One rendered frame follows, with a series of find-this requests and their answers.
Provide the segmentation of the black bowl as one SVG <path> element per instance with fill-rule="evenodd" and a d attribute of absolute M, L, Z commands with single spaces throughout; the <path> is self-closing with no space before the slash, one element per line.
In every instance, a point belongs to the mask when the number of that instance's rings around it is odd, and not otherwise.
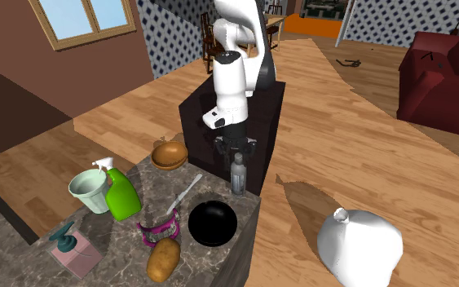
<path fill-rule="evenodd" d="M 236 233 L 235 211 L 221 201 L 205 201 L 189 214 L 188 230 L 204 246 L 218 247 L 228 243 Z"/>

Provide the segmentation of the brown wooden bowl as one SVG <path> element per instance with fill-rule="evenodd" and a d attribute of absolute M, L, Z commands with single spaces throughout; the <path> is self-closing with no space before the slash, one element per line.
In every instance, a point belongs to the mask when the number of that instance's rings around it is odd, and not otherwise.
<path fill-rule="evenodd" d="M 160 170 L 174 170 L 188 159 L 186 146 L 179 141 L 167 141 L 157 145 L 151 153 L 152 164 Z"/>

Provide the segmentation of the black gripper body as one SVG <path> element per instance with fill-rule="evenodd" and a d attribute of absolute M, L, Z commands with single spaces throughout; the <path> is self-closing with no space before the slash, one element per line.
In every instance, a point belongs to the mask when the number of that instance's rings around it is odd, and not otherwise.
<path fill-rule="evenodd" d="M 246 142 L 246 123 L 231 124 L 220 129 L 221 133 L 215 140 L 223 140 L 233 152 L 241 152 L 242 144 Z"/>

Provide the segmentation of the white garbage bag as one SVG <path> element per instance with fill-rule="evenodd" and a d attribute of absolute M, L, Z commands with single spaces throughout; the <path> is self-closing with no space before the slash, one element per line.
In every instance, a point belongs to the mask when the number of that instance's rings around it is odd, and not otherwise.
<path fill-rule="evenodd" d="M 386 219 L 340 207 L 322 224 L 317 250 L 344 287 L 388 287 L 404 245 L 401 231 Z"/>

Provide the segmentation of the wooden dining table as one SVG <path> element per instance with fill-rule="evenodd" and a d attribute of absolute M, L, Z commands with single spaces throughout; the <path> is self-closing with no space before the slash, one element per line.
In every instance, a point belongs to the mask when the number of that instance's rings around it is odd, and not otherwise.
<path fill-rule="evenodd" d="M 277 51 L 280 50 L 280 35 L 283 30 L 283 24 L 285 22 L 286 15 L 273 15 L 273 14 L 267 14 L 267 23 L 266 23 L 266 29 L 269 29 L 270 27 L 277 27 L 276 30 L 276 41 L 273 42 L 271 41 L 270 49 L 276 49 Z"/>

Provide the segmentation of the dark robot stand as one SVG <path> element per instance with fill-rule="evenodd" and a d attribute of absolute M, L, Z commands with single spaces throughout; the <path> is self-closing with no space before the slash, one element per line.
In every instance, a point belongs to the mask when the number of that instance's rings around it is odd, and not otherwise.
<path fill-rule="evenodd" d="M 255 91 L 248 98 L 247 136 L 257 141 L 257 148 L 245 163 L 248 176 L 246 189 L 256 196 L 261 193 L 273 154 L 285 88 L 285 82 L 277 81 L 269 89 Z M 209 77 L 179 105 L 179 115 L 188 161 L 229 181 L 230 164 L 214 146 L 214 139 L 221 135 L 221 130 L 211 130 L 202 121 L 202 116 L 215 106 L 215 101 L 214 81 Z"/>

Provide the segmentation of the wooden framed window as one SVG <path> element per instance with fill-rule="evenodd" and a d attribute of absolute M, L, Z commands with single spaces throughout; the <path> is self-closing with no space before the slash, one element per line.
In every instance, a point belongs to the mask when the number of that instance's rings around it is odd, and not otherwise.
<path fill-rule="evenodd" d="M 55 51 L 136 30 L 130 0 L 28 0 Z"/>

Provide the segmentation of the brown potato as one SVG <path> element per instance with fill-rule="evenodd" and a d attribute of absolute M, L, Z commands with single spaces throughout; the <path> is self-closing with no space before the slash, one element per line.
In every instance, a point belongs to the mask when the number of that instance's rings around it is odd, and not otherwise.
<path fill-rule="evenodd" d="M 147 264 L 147 275 L 154 282 L 166 281 L 180 260 L 180 244 L 170 238 L 164 238 L 157 242 L 152 250 Z"/>

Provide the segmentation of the green spray bottle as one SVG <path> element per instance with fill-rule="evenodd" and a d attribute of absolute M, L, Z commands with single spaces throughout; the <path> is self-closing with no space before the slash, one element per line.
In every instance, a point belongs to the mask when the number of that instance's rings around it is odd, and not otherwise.
<path fill-rule="evenodd" d="M 142 209 L 138 193 L 132 182 L 116 167 L 113 166 L 113 158 L 105 157 L 92 162 L 98 166 L 99 171 L 106 169 L 106 174 L 112 181 L 112 185 L 105 196 L 106 204 L 113 217 L 117 221 L 128 219 Z"/>

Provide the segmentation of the pale green cup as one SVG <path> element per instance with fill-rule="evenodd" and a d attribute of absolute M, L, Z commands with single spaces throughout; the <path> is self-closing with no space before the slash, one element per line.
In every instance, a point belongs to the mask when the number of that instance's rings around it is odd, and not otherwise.
<path fill-rule="evenodd" d="M 101 170 L 85 170 L 68 185 L 69 192 L 95 214 L 109 211 L 105 196 L 110 188 L 108 176 Z"/>

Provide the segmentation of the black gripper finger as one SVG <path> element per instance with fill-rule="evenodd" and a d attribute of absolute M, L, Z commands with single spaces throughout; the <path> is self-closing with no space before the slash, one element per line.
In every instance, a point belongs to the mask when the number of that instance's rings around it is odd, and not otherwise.
<path fill-rule="evenodd" d="M 231 166 L 231 148 L 223 140 L 215 140 L 214 146 L 218 153 L 223 157 L 223 167 L 229 169 Z"/>
<path fill-rule="evenodd" d="M 244 158 L 251 158 L 257 148 L 257 141 L 255 139 L 247 139 L 245 143 L 242 144 L 241 153 Z"/>

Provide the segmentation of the grey clear bottle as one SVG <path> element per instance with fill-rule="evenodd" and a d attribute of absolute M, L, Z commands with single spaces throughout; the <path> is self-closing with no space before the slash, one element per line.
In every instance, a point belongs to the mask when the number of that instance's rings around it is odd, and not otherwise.
<path fill-rule="evenodd" d="M 246 189 L 247 170 L 244 164 L 243 154 L 237 152 L 231 164 L 231 190 L 236 196 L 243 196 Z"/>

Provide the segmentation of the pink soap dispenser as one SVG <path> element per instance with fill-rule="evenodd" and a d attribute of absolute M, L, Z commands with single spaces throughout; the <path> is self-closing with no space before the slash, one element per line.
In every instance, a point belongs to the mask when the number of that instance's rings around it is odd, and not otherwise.
<path fill-rule="evenodd" d="M 74 221 L 65 224 L 49 237 L 53 245 L 47 249 L 55 261 L 79 280 L 86 276 L 102 259 L 103 255 L 77 229 L 69 230 Z"/>

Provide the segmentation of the silver butter knife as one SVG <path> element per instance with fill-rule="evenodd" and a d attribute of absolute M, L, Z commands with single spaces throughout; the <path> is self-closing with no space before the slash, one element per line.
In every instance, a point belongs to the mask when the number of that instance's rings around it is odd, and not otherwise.
<path fill-rule="evenodd" d="M 188 194 L 188 192 L 191 190 L 191 188 L 203 177 L 203 174 L 199 173 L 199 174 L 196 174 L 195 178 L 193 179 L 193 181 L 190 183 L 190 185 L 183 191 L 181 192 L 177 198 L 173 201 L 173 203 L 171 204 L 171 206 L 168 208 L 168 210 L 166 211 L 166 214 L 169 215 L 173 209 L 176 207 L 177 204 L 179 204 L 179 202 Z"/>

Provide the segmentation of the dark wooden chair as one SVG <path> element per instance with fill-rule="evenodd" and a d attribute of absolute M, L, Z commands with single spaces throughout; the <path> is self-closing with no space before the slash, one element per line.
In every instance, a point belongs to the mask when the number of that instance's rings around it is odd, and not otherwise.
<path fill-rule="evenodd" d="M 201 18 L 201 36 L 202 36 L 202 59 L 205 62 L 206 72 L 212 73 L 210 63 L 213 57 L 219 52 L 224 51 L 223 46 L 214 38 L 213 25 L 209 23 L 208 13 L 204 12 L 200 15 Z"/>

